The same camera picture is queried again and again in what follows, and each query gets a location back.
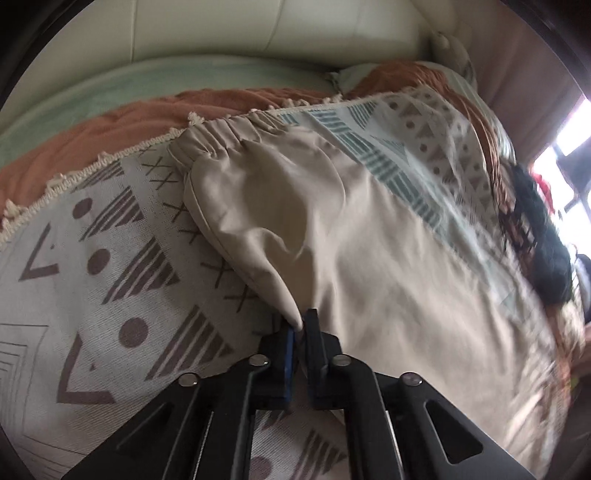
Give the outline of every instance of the silver screw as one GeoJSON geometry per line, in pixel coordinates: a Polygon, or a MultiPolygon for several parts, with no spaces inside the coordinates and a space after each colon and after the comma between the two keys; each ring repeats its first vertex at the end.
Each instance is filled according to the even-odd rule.
{"type": "Polygon", "coordinates": [[[349,355],[340,353],[333,357],[332,362],[336,367],[346,367],[347,365],[351,364],[351,357],[349,355]]]}
{"type": "Polygon", "coordinates": [[[262,353],[257,353],[248,359],[248,363],[250,363],[253,367],[262,367],[263,365],[269,363],[269,359],[262,353]]]}
{"type": "Polygon", "coordinates": [[[178,378],[181,387],[194,387],[199,383],[199,377],[195,374],[183,374],[178,378]]]}
{"type": "Polygon", "coordinates": [[[418,385],[423,383],[423,379],[421,378],[421,376],[414,372],[406,372],[405,374],[402,374],[400,378],[402,379],[404,384],[408,385],[409,387],[417,387],[418,385]]]}

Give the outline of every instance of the patterned blanket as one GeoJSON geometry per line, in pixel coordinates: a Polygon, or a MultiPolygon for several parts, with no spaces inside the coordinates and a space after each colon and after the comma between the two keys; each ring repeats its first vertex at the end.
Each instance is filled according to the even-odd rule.
{"type": "MultiPolygon", "coordinates": [[[[489,288],[527,350],[511,385],[522,407],[496,439],[543,475],[566,409],[554,343],[502,251],[470,123],[427,87],[274,115],[365,165],[489,288]]],[[[224,371],[280,321],[189,215],[168,153],[180,134],[68,177],[0,254],[0,423],[37,478],[59,479],[175,377],[224,371]]],[[[289,411],[257,415],[251,478],[348,478],[344,428],[306,406],[302,382],[289,411]]]]}

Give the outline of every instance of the brown curtain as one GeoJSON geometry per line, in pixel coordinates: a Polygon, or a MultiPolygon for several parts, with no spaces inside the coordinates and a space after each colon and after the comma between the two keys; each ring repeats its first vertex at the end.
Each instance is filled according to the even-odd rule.
{"type": "Polygon", "coordinates": [[[553,142],[582,93],[558,57],[500,0],[453,0],[472,27],[468,53],[478,93],[528,163],[553,142]]]}

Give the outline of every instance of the headboard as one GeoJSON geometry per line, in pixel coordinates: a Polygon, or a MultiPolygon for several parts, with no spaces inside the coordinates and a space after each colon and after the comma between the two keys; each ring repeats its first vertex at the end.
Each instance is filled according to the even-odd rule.
{"type": "Polygon", "coordinates": [[[48,96],[135,61],[189,53],[330,67],[424,59],[433,30],[468,40],[452,0],[94,0],[21,76],[0,132],[48,96]]]}

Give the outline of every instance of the brown dot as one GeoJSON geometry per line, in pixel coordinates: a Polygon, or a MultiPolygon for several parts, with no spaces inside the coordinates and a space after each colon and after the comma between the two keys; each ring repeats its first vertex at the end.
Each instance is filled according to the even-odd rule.
{"type": "Polygon", "coordinates": [[[140,346],[147,336],[148,324],[138,317],[130,318],[119,329],[119,343],[126,348],[140,346]]]}
{"type": "Polygon", "coordinates": [[[111,259],[111,253],[106,248],[101,248],[92,254],[86,264],[86,269],[90,275],[96,275],[102,272],[109,260],[111,259]]]}
{"type": "Polygon", "coordinates": [[[273,465],[266,457],[254,457],[251,459],[251,471],[248,480],[265,480],[271,476],[273,465]]]}
{"type": "Polygon", "coordinates": [[[72,216],[78,220],[78,218],[84,217],[92,208],[92,199],[84,199],[76,203],[72,210],[72,216]]]}

